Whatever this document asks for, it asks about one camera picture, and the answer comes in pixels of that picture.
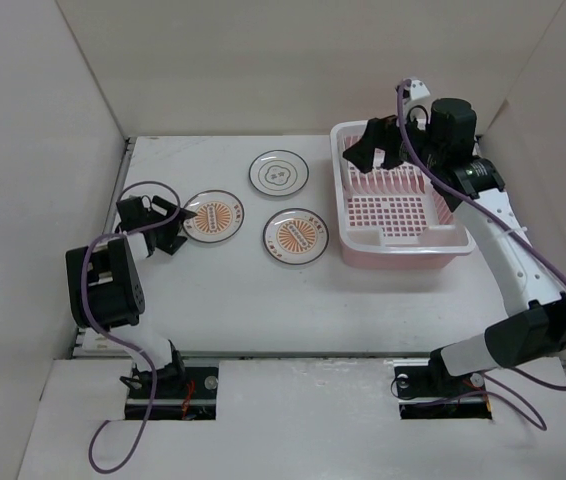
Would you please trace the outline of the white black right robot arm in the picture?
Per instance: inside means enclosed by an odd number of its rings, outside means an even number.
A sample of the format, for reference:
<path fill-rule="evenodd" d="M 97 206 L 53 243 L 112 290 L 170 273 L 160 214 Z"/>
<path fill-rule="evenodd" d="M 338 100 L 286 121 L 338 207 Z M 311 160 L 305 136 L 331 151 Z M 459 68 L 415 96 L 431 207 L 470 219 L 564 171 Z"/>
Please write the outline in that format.
<path fill-rule="evenodd" d="M 475 373 L 519 371 L 566 349 L 566 277 L 530 244 L 502 177 L 477 153 L 476 123 L 469 102 L 442 98 L 330 133 L 347 264 L 438 269 L 478 250 L 502 296 L 502 321 L 397 368 L 409 380 L 405 399 L 453 396 Z"/>

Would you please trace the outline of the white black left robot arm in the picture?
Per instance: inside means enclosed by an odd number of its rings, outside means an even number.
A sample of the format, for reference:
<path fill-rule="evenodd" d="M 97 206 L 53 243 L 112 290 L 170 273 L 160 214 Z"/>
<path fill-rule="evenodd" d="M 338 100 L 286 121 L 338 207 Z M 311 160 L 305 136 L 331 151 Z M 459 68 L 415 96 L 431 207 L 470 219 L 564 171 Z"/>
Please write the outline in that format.
<path fill-rule="evenodd" d="M 65 253 L 69 302 L 72 317 L 81 328 L 92 325 L 85 313 L 88 306 L 100 329 L 133 343 L 147 352 L 155 370 L 152 384 L 158 396 L 173 397 L 190 383 L 180 352 L 173 342 L 153 331 L 141 315 L 146 311 L 145 294 L 136 268 L 160 250 L 175 254 L 186 242 L 184 223 L 196 213 L 155 195 L 131 196 L 116 203 L 120 222 L 115 232 L 130 233 L 141 228 L 133 242 L 111 238 L 99 244 L 87 266 L 86 293 L 81 293 L 81 271 L 86 247 Z"/>

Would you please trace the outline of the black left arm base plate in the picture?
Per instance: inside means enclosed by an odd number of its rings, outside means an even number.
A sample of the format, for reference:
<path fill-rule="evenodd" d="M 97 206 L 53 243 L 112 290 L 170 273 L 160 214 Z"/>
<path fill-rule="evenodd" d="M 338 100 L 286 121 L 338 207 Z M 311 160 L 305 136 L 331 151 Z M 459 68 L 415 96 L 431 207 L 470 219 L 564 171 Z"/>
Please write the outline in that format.
<path fill-rule="evenodd" d="M 212 365 L 186 367 L 184 384 L 169 383 L 159 379 L 157 392 L 150 412 L 150 420 L 208 421 L 216 419 L 219 368 Z M 150 395 L 150 378 L 139 380 L 122 376 L 121 383 L 127 388 L 124 407 L 126 420 L 142 420 Z"/>

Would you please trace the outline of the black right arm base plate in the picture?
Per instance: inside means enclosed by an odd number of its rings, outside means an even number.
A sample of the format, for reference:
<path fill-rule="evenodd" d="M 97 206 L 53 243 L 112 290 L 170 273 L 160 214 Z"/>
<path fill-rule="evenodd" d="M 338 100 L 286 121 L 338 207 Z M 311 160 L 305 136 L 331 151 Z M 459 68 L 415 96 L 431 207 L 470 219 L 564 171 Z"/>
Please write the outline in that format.
<path fill-rule="evenodd" d="M 479 373 L 437 380 L 425 364 L 395 363 L 390 389 L 402 420 L 491 420 L 492 412 Z"/>

